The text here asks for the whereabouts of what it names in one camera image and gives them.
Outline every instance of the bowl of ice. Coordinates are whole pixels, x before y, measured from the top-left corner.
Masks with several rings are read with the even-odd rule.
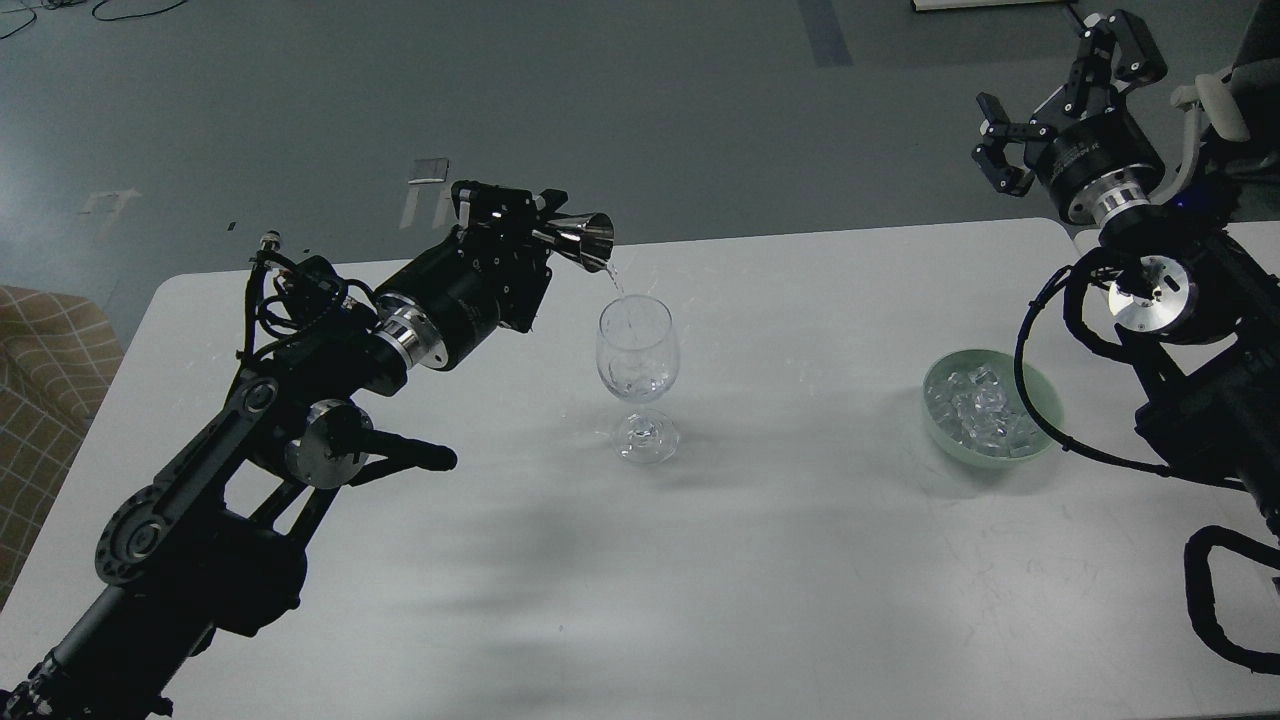
[[[1061,427],[1062,401],[1039,370],[1023,364],[1027,395]],[[924,428],[947,455],[977,468],[1025,462],[1053,446],[1014,387],[1014,359],[995,350],[961,350],[924,375]]]

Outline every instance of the white table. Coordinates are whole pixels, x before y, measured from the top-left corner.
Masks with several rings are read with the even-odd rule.
[[[1260,229],[1277,228],[1238,234]],[[1247,243],[1280,268],[1274,241]],[[599,434],[625,409],[593,356],[614,290],[557,261],[530,336],[498,331],[454,372],[362,400],[380,428],[454,447],[458,469],[340,493],[302,607],[253,639],[220,633],[166,694],[192,720],[1277,708],[1280,679],[1206,650],[1183,600],[1183,543],[1202,525],[1267,539],[1248,496],[1056,451],[992,475],[922,429],[928,365],[1011,350],[1027,300],[1074,256],[1047,220],[618,247],[626,290],[664,299],[682,340],[662,406],[685,441],[658,466]],[[156,293],[0,614],[5,687],[101,589],[92,548],[111,510],[219,409],[243,279]],[[1075,434],[1153,459],[1128,368],[1056,311],[1029,359]],[[233,507],[271,484],[246,468]],[[1231,637],[1280,647],[1267,575],[1215,568]]]

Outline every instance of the water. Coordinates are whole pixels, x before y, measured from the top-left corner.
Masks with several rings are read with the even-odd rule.
[[[996,370],[983,364],[925,388],[925,400],[929,415],[951,439],[983,455],[1023,457],[1036,451],[1043,430],[1011,392]]]
[[[613,263],[605,263],[604,272],[609,273],[609,279],[613,281],[613,287],[618,290],[618,297],[625,296],[622,292],[622,281],[618,279],[618,268]]]

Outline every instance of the black cable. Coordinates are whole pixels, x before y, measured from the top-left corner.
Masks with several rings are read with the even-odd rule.
[[[1213,597],[1213,577],[1210,571],[1208,553],[1215,547],[1242,555],[1260,565],[1280,570],[1280,551],[1242,536],[1235,530],[1210,525],[1199,529],[1183,550],[1183,568],[1187,587],[1187,615],[1192,629],[1206,647],[1224,660],[1243,665],[1254,673],[1280,675],[1280,655],[1247,650],[1230,641],[1217,621]]]
[[[0,40],[4,40],[6,37],[13,37],[13,36],[18,35],[19,31],[22,31],[23,28],[26,28],[31,23],[36,22],[36,10],[32,10],[31,8],[27,8],[26,3],[23,3],[22,6],[26,8],[26,10],[28,13],[31,13],[31,18],[27,22],[24,22],[20,26],[18,26],[17,28],[14,28],[14,29],[4,33],[4,35],[0,35]]]
[[[1070,279],[1064,279],[1071,272],[1073,266],[1069,265],[1053,273],[1050,281],[1044,283],[1044,287],[1036,296],[1036,299],[1028,304],[1029,307],[1027,310],[1027,316],[1023,318],[1023,325],[1021,328],[1018,329],[1018,343],[1014,347],[1014,386],[1018,388],[1018,397],[1021,398],[1023,405],[1027,407],[1027,414],[1030,415],[1032,420],[1034,420],[1036,424],[1039,425],[1042,430],[1044,430],[1044,434],[1053,438],[1060,446],[1062,446],[1064,451],[1083,455],[1089,460],[1096,460],[1098,462],[1105,462],[1107,465],[1115,465],[1117,468],[1126,468],[1129,470],[1140,470],[1144,473],[1152,473],[1162,478],[1178,478],[1197,484],[1248,492],[1244,487],[1244,483],[1238,480],[1229,480],[1225,478],[1199,478],[1199,477],[1187,475],[1184,473],[1174,470],[1167,465],[1139,462],[1137,460],[1128,460],[1124,457],[1119,457],[1116,455],[1111,455],[1108,452],[1103,452],[1096,447],[1085,445],[1075,439],[1074,437],[1066,434],[1056,425],[1053,425],[1053,423],[1051,423],[1047,418],[1044,418],[1044,415],[1042,415],[1039,410],[1036,409],[1036,405],[1032,402],[1030,395],[1027,392],[1027,375],[1024,366],[1027,341],[1030,338],[1032,327],[1036,324],[1036,318],[1038,318],[1039,314],[1044,310],[1050,300],[1057,296],[1059,292],[1062,292],[1062,290],[1071,282]]]
[[[338,307],[342,306],[342,301],[347,297],[347,290],[348,290],[348,287],[349,287],[349,283],[344,282],[343,286],[342,286],[342,290],[338,291],[338,292],[335,292],[333,295],[333,299],[329,302],[329,306],[325,307],[324,310],[321,310],[319,315],[316,315],[310,322],[307,322],[306,324],[303,324],[302,327],[300,327],[292,334],[285,336],[285,337],[283,337],[280,340],[276,340],[275,342],[270,342],[268,345],[264,345],[261,348],[259,348],[256,352],[253,352],[252,360],[255,363],[256,361],[261,361],[264,357],[266,357],[271,352],[275,352],[278,350],[283,350],[284,347],[288,347],[288,346],[291,346],[291,345],[293,345],[296,342],[300,342],[302,338],[305,338],[306,336],[311,334],[316,328],[320,327],[320,322],[321,320],[324,320],[325,318],[328,318],[330,313],[333,313],[334,310],[337,310]]]
[[[90,14],[93,15],[96,19],[102,20],[104,23],[114,23],[116,20],[132,20],[134,18],[150,18],[152,15],[159,15],[159,14],[163,14],[163,13],[168,13],[169,10],[173,10],[178,5],[186,5],[187,4],[187,0],[178,0],[173,5],[169,5],[168,8],[161,8],[159,10],[152,10],[150,13],[138,13],[138,14],[134,14],[134,15],[116,15],[114,18],[104,18],[104,17],[99,15],[97,14],[97,9],[101,8],[102,5],[106,5],[108,3],[111,3],[111,1],[113,0],[99,0],[99,4],[93,5],[93,9],[90,10]]]
[[[356,281],[356,279],[347,281],[347,284],[349,284],[352,287],[356,287],[356,288],[360,288],[360,292],[364,292],[365,297],[369,299],[369,304],[370,305],[374,305],[374,306],[378,305],[378,299],[374,297],[374,288],[371,288],[367,284],[365,284],[364,282]]]

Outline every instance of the screw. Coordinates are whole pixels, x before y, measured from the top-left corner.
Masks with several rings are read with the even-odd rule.
[[[248,391],[248,396],[244,398],[244,409],[250,413],[261,413],[271,405],[275,400],[275,389],[270,383],[259,383],[253,386],[253,389]]]
[[[129,536],[129,555],[138,559],[146,557],[157,544],[160,544],[160,525],[147,523]]]

